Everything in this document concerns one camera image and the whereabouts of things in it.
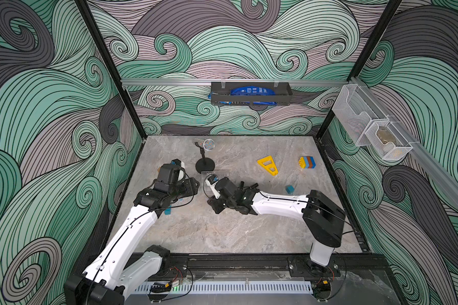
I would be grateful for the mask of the multicolour block stack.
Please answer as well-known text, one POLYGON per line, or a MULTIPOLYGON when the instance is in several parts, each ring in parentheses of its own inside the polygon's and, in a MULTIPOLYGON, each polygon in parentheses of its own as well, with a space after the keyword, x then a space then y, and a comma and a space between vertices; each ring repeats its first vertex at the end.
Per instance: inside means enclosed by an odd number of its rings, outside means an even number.
POLYGON ((301 156, 298 164, 302 169, 314 169, 316 167, 315 160, 311 156, 301 156))

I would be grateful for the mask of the clear acrylic lipstick organizer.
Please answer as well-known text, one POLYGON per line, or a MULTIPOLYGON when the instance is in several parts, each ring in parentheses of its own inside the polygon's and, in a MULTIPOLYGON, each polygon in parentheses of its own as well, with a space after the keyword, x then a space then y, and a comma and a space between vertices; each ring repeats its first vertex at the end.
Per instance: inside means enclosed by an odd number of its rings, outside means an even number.
POLYGON ((206 180, 207 178, 218 181, 224 177, 229 177, 230 171, 229 170, 212 170, 212 171, 203 171, 201 173, 202 180, 206 180))

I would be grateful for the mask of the aluminium rail back wall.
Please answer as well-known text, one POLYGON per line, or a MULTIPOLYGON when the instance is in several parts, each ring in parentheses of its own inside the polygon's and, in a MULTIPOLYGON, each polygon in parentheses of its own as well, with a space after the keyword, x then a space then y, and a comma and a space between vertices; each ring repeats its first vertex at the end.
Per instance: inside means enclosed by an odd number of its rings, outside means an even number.
POLYGON ((211 83, 288 83, 297 87, 340 87, 347 81, 339 80, 253 80, 253 79, 201 79, 201 78, 122 78, 123 86, 211 86, 211 83))

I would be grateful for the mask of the aluminium rail right wall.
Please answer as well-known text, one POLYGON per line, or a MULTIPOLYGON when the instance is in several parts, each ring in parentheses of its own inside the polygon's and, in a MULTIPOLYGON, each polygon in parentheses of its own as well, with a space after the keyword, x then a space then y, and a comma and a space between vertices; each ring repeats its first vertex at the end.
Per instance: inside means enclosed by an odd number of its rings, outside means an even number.
POLYGON ((402 121, 395 115, 391 114, 388 108, 376 98, 366 84, 359 78, 352 77, 349 84, 358 85, 368 98, 370 108, 378 115, 379 118, 386 118, 393 126, 393 130, 398 132, 399 138, 405 140, 412 146, 409 155, 430 175, 435 185, 458 209, 458 183, 448 171, 434 159, 426 148, 405 128, 402 121))

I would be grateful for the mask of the blue item in tray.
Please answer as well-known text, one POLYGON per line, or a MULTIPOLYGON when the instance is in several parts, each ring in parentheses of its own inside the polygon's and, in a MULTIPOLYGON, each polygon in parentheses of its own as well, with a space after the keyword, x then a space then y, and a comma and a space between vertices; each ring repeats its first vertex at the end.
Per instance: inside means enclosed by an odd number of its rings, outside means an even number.
POLYGON ((274 96, 275 92, 268 88, 257 86, 244 86, 231 90, 232 96, 274 96))

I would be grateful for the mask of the black wall tray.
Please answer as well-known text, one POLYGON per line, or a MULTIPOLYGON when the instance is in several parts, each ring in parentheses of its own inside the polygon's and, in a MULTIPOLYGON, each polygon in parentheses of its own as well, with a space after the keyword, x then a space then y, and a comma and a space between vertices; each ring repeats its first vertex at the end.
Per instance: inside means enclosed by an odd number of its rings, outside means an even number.
POLYGON ((289 83, 257 81, 212 82, 208 95, 213 105, 283 105, 291 104, 289 83))

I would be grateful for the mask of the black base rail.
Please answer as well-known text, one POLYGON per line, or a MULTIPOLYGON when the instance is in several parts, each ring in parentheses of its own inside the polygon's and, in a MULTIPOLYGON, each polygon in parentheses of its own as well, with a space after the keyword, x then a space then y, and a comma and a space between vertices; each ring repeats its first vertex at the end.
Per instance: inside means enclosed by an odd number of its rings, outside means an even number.
POLYGON ((345 275, 384 280, 392 277, 383 255, 333 254, 327 267, 311 262, 308 254, 170 254, 151 280, 336 280, 345 275))

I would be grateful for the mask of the yellow triangle toy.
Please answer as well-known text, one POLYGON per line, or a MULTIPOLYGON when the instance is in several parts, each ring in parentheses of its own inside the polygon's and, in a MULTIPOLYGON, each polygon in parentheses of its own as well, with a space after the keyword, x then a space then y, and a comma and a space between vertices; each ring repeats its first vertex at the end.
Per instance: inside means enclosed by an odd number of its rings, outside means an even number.
POLYGON ((276 176, 279 171, 272 156, 266 156, 257 161, 257 164, 265 169, 270 175, 276 176))

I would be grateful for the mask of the clear wall bin large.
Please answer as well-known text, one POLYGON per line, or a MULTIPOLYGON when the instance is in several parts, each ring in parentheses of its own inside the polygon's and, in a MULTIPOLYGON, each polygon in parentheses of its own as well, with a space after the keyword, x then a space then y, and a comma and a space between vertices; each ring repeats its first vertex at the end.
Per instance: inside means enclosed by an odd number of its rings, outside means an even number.
POLYGON ((357 147, 371 146, 365 132, 380 118, 362 86, 344 85, 332 111, 357 147))

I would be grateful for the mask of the aluminium rail wall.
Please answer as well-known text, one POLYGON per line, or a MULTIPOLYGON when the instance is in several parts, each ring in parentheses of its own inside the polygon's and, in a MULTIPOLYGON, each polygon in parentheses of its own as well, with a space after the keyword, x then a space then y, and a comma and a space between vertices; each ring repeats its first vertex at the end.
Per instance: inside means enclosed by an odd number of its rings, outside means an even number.
POLYGON ((393 130, 398 132, 399 138, 405 140, 412 146, 409 155, 430 175, 435 185, 458 209, 458 183, 448 171, 434 159, 426 148, 405 128, 402 121, 395 115, 391 114, 388 108, 376 98, 366 84, 359 78, 352 77, 349 84, 358 85, 368 98, 370 108, 378 115, 379 118, 386 118, 393 126, 393 130))
POLYGON ((201 79, 201 78, 122 78, 123 86, 211 86, 211 83, 288 83, 297 87, 340 87, 347 81, 339 80, 253 80, 253 79, 201 79))

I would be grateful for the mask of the teal small cube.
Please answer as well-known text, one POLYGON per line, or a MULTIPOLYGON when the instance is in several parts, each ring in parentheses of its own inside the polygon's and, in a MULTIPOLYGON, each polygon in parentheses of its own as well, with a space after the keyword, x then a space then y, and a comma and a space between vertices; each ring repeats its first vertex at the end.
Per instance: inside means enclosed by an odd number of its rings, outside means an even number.
POLYGON ((286 190, 287 194, 293 194, 294 191, 295 191, 295 188, 292 185, 287 185, 285 187, 285 190, 286 190))

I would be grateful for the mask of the clear wall bin small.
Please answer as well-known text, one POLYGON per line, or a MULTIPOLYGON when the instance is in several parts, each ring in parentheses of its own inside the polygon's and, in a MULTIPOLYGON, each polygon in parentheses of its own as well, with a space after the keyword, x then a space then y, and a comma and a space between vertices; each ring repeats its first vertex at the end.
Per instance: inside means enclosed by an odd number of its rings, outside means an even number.
POLYGON ((402 134, 386 119, 372 120, 365 136, 384 161, 402 160, 413 149, 402 134))

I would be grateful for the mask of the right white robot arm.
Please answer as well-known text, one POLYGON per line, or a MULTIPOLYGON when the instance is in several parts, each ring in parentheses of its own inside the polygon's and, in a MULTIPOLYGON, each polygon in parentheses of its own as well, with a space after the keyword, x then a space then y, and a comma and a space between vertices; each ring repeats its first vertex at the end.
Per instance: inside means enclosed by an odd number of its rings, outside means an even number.
POLYGON ((228 208, 243 215, 281 216, 305 223, 314 237, 309 257, 315 265, 327 267, 335 249, 341 247, 346 214, 320 191, 300 196, 270 194, 258 184, 237 186, 215 174, 209 174, 204 184, 212 192, 207 203, 216 214, 228 208))

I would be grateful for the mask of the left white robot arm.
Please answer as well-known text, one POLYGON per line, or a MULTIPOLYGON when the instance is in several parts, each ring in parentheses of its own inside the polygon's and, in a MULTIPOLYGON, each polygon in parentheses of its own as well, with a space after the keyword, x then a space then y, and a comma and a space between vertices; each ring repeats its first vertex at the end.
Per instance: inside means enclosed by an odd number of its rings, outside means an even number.
POLYGON ((170 254, 161 246, 151 246, 128 265, 137 245, 165 210, 179 199, 194 198, 199 186, 182 161, 162 165, 153 183, 138 192, 126 220, 105 249, 81 275, 66 280, 66 304, 124 304, 142 282, 162 269, 170 254))

